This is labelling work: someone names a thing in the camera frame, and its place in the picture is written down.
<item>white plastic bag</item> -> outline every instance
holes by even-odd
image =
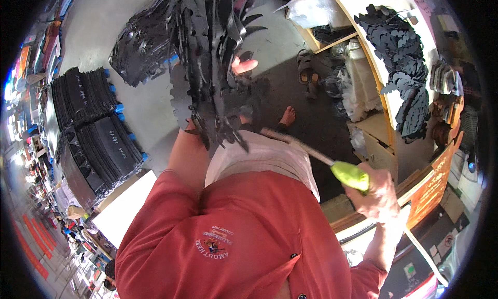
[[[381,111],[383,108],[374,74],[359,42],[351,40],[347,51],[345,67],[351,77],[352,88],[343,90],[343,104],[351,121],[360,121],[368,111]]]
[[[275,11],[287,6],[289,6],[288,19],[302,28],[314,28],[320,25],[341,28],[351,25],[335,0],[291,0]]]
[[[359,128],[351,127],[351,133],[349,137],[351,138],[351,145],[355,149],[355,151],[363,155],[365,158],[368,158],[363,131]]]

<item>concrete floor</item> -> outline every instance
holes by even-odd
[[[126,85],[109,65],[108,57],[125,23],[149,0],[75,0],[62,24],[63,46],[60,73],[78,66],[80,71],[98,67],[110,69],[110,80],[116,86],[117,99],[124,104],[128,126],[135,133],[143,150],[149,155],[144,167],[159,175],[167,165],[171,147],[178,133],[176,118],[171,108],[169,75],[164,74],[146,85],[136,88]],[[271,80],[265,113],[268,123],[276,124],[288,105],[297,111],[291,134],[311,146],[321,149],[332,158],[359,162],[352,153],[349,133],[343,121],[334,118],[330,98],[321,94],[318,101],[305,101],[305,86],[297,82],[295,56],[308,48],[283,11],[273,13],[284,4],[268,0],[254,13],[264,16],[255,22],[268,28],[248,37],[241,52],[251,50],[259,61],[252,76],[265,75]],[[320,189],[329,189],[329,180],[335,180],[326,166],[313,162],[315,178]],[[331,198],[342,192],[338,181],[322,195]]]

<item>sandal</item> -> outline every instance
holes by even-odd
[[[299,72],[299,83],[306,85],[311,76],[311,53],[306,49],[301,49],[297,53],[297,71]]]
[[[308,86],[306,87],[304,96],[316,100],[318,94],[317,85],[318,85],[318,74],[313,73],[313,75],[311,76],[311,81],[308,83]]]

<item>pile of black scraps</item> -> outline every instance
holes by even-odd
[[[429,95],[425,89],[428,70],[424,64],[422,43],[410,25],[394,9],[370,4],[367,15],[355,16],[355,22],[366,31],[375,54],[384,59],[389,83],[381,94],[400,92],[403,105],[396,114],[397,131],[406,143],[425,138],[429,113]]]
[[[171,0],[152,0],[142,11],[131,17],[121,31],[109,64],[124,82],[136,87],[166,73],[165,62],[175,59],[170,47],[166,11]]]

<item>hanging black material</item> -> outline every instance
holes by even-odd
[[[430,118],[429,95],[425,89],[428,70],[420,36],[394,9],[381,6],[376,10],[370,4],[366,10],[368,14],[355,16],[355,22],[364,28],[375,54],[384,60],[389,72],[389,82],[381,94],[398,90],[403,99],[396,114],[396,130],[406,143],[425,138]]]
[[[165,21],[171,50],[178,53],[180,65],[171,69],[171,104],[179,126],[191,118],[207,148],[238,142],[247,144],[233,129],[229,112],[258,93],[235,77],[231,64],[243,40],[266,29],[248,26],[262,15],[248,16],[262,0],[170,0]]]
[[[149,6],[131,17],[121,31],[109,64],[126,84],[157,78],[166,72],[164,63],[176,55],[170,47],[166,11],[171,0],[153,0]]]

